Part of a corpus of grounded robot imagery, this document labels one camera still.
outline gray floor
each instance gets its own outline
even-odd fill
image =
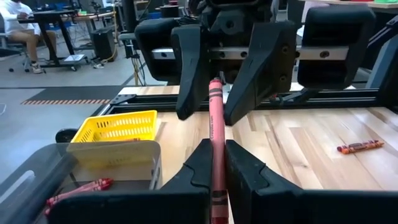
[[[84,26],[71,28],[70,34],[77,45],[87,38]],[[67,56],[62,36],[58,42],[58,56]],[[93,56],[92,51],[83,53]],[[6,105],[5,112],[0,115],[0,183],[33,152],[55,142],[58,130],[79,127],[100,106],[21,105],[21,102],[50,86],[134,85],[134,80],[126,83],[132,75],[132,63],[124,55],[124,49],[118,48],[118,59],[107,63],[104,69],[94,69],[92,65],[84,65],[77,72],[68,68],[47,68],[47,74],[40,75],[24,72],[21,56],[0,58],[0,114]],[[47,58],[47,49],[40,49],[39,57]],[[148,85],[165,85],[154,80],[147,67],[144,70]]]

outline orange striped tape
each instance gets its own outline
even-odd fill
[[[22,105],[108,104],[111,100],[25,100]]]

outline wheel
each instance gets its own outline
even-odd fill
[[[71,142],[73,137],[75,137],[77,131],[78,130],[75,128],[62,129],[55,135],[55,142],[56,143]]]

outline floor mat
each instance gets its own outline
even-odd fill
[[[121,86],[79,86],[47,88],[23,101],[23,105],[75,105],[107,104],[120,91]]]

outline yellow basket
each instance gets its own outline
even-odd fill
[[[157,111],[97,116],[87,118],[74,142],[154,140]]]

